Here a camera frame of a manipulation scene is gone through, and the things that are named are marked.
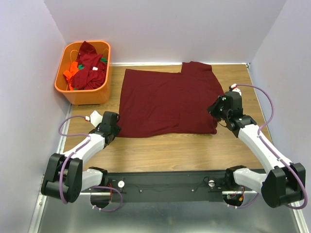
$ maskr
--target wall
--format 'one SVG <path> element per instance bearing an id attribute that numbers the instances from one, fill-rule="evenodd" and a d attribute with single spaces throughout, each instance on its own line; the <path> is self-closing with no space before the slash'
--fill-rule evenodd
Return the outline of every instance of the wall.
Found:
<path id="1" fill-rule="evenodd" d="M 1 1 L 0 232 L 28 232 L 68 103 L 53 82 L 65 41 L 41 0 Z"/>
<path id="2" fill-rule="evenodd" d="M 67 42 L 105 40 L 114 62 L 249 62 L 285 0 L 45 0 Z"/>
<path id="3" fill-rule="evenodd" d="M 311 195 L 311 1 L 288 0 L 251 63 L 253 83 L 270 93 L 275 117 L 270 132 L 276 147 L 307 170 L 307 192 Z M 262 110 L 270 105 L 259 95 Z M 304 209 L 311 228 L 311 203 Z"/>

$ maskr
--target wooden tabletop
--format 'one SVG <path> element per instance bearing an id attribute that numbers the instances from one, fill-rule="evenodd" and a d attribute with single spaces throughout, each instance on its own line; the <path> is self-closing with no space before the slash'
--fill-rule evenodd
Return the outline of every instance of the wooden tabletop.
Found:
<path id="1" fill-rule="evenodd" d="M 89 116 L 94 110 L 119 112 L 121 87 L 127 68 L 137 70 L 180 72 L 181 66 L 113 67 L 111 96 L 104 105 L 74 106 L 72 115 Z M 234 83 L 251 84 L 245 65 L 213 65 L 213 72 L 224 91 Z M 244 114 L 250 115 L 259 125 L 264 123 L 254 90 L 241 87 Z M 69 133 L 87 133 L 93 126 L 79 118 L 72 119 Z M 218 133 L 169 133 L 148 138 L 116 138 L 104 150 L 93 156 L 84 168 L 97 166 L 109 172 L 214 170 L 245 165 L 262 168 L 251 150 L 227 128 L 217 127 Z M 268 137 L 267 129 L 263 133 Z M 83 140 L 68 137 L 67 151 Z"/>

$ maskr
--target red clothing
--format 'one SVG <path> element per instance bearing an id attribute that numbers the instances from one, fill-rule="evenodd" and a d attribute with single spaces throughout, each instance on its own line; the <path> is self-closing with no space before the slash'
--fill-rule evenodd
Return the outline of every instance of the red clothing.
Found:
<path id="1" fill-rule="evenodd" d="M 181 73 L 127 69 L 122 85 L 119 137 L 164 133 L 215 134 L 207 111 L 223 89 L 210 65 L 183 63 Z"/>
<path id="2" fill-rule="evenodd" d="M 95 48 L 88 42 L 83 42 L 77 57 L 79 70 L 72 79 L 72 86 L 78 90 L 92 90 L 102 86 L 106 80 L 107 64 L 101 61 L 102 54 L 97 54 Z"/>

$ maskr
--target orange laundry bin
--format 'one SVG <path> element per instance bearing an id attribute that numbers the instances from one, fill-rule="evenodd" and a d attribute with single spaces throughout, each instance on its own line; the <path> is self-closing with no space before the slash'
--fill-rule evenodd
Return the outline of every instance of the orange laundry bin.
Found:
<path id="1" fill-rule="evenodd" d="M 54 86 L 56 90 L 62 93 L 72 104 L 82 105 L 106 103 L 110 96 L 112 65 L 111 48 L 105 41 L 88 41 L 88 43 L 95 47 L 97 53 L 102 53 L 103 57 L 108 60 L 106 80 L 104 84 L 94 90 L 69 90 L 68 83 L 63 73 L 65 70 L 69 70 L 71 63 L 77 59 L 82 43 L 83 41 L 74 42 L 65 48 Z"/>

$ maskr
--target maroon t-shirt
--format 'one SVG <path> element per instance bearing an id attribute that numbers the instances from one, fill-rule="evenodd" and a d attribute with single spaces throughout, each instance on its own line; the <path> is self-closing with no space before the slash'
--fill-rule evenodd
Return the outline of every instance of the maroon t-shirt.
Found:
<path id="1" fill-rule="evenodd" d="M 207 111 L 223 89 L 210 65 L 183 63 L 180 73 L 127 69 L 120 100 L 119 137 L 164 133 L 215 134 Z"/>

